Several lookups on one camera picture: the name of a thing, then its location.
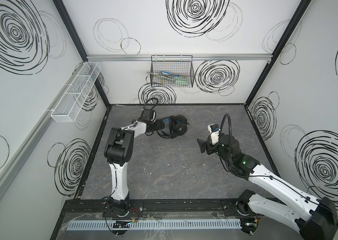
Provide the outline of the black blue headphones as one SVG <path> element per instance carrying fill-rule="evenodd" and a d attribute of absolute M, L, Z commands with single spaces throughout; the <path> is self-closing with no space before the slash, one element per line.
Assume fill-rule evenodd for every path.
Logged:
<path fill-rule="evenodd" d="M 169 133 L 160 130 L 157 131 L 158 135 L 164 139 L 174 139 L 184 135 L 189 125 L 187 118 L 183 115 L 170 116 L 162 119 L 162 122 L 164 124 L 168 123 L 169 126 Z"/>

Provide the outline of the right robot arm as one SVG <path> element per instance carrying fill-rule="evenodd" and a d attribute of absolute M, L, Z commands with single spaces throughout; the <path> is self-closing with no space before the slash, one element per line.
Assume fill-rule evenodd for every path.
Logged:
<path fill-rule="evenodd" d="M 295 230 L 305 240 L 334 239 L 338 232 L 338 214 L 330 199 L 319 199 L 298 189 L 245 154 L 232 135 L 229 114 L 224 115 L 220 125 L 208 125 L 208 130 L 206 140 L 197 139 L 201 153 L 218 155 L 227 172 L 260 186 L 277 198 L 273 201 L 245 190 L 235 204 L 239 214 L 267 216 Z"/>

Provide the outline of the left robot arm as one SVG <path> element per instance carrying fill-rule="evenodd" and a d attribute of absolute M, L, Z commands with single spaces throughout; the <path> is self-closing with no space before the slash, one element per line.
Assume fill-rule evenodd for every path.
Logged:
<path fill-rule="evenodd" d="M 110 131 L 104 151 L 112 174 L 112 193 L 107 202 L 110 209 L 120 217 L 126 216 L 130 209 L 127 168 L 133 154 L 134 139 L 165 127 L 162 121 L 156 119 L 154 108 L 158 103 L 159 99 L 156 97 L 148 99 L 137 120 L 128 126 L 112 128 Z"/>

